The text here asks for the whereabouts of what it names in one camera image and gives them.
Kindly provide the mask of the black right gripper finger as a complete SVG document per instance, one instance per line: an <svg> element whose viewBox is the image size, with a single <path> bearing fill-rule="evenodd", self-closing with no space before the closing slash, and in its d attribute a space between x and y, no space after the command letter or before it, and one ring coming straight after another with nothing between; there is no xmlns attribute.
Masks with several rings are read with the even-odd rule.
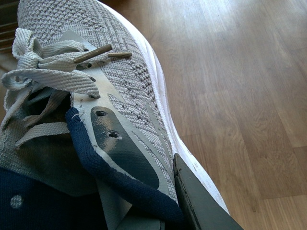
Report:
<svg viewBox="0 0 307 230"><path fill-rule="evenodd" d="M242 227L214 200L179 154L174 157L175 185L186 230L241 230Z"/></svg>

